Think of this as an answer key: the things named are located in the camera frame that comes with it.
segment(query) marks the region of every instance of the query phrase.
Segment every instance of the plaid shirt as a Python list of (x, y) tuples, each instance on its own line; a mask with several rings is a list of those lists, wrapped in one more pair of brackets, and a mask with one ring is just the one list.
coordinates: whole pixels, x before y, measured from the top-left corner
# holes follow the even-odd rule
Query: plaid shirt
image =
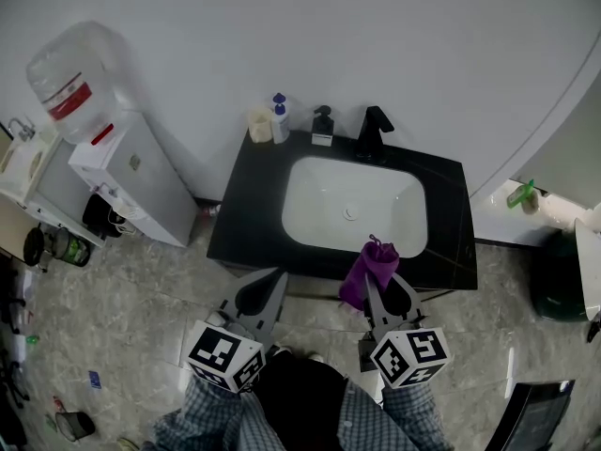
[[(427, 384), (383, 390), (383, 410), (349, 381), (338, 442), (345, 451), (452, 451)], [(258, 398), (236, 395), (193, 377), (181, 410), (155, 425), (156, 445), (142, 451), (285, 451)]]

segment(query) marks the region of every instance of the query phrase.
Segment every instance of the sink drain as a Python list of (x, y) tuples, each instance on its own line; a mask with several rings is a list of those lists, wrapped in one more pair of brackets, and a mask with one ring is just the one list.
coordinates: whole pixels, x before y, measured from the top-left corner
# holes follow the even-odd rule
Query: sink drain
[(342, 215), (348, 221), (356, 221), (359, 217), (359, 209), (354, 204), (347, 204), (342, 211)]

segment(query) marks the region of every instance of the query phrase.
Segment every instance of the white sink basin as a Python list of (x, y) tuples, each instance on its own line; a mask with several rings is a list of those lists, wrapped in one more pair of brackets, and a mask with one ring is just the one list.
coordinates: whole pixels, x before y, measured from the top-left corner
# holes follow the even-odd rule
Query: white sink basin
[(374, 234), (403, 258), (428, 240), (424, 187), (407, 172), (305, 157), (290, 171), (282, 224), (316, 247), (360, 252)]
[(0, 156), (0, 194), (26, 202), (59, 142), (54, 127), (36, 132), (27, 142), (15, 138)]

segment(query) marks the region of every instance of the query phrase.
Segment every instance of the soap dispenser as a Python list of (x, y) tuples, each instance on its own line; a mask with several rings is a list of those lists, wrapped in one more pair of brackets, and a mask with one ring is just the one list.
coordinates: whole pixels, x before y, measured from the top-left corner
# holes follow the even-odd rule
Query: soap dispenser
[(316, 117), (311, 128), (311, 143), (316, 146), (331, 146), (334, 135), (334, 121), (329, 117), (331, 108), (328, 105), (321, 105), (313, 113)]

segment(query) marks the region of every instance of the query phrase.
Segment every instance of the black and white marker cube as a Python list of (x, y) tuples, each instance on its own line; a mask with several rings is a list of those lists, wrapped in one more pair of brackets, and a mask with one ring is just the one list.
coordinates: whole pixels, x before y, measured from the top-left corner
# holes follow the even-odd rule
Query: black and white marker cube
[(196, 376), (232, 393), (251, 382), (265, 365), (260, 342), (229, 333), (202, 320), (186, 343), (186, 361)]
[(441, 328), (390, 331), (371, 358), (392, 388), (430, 381), (451, 361)]

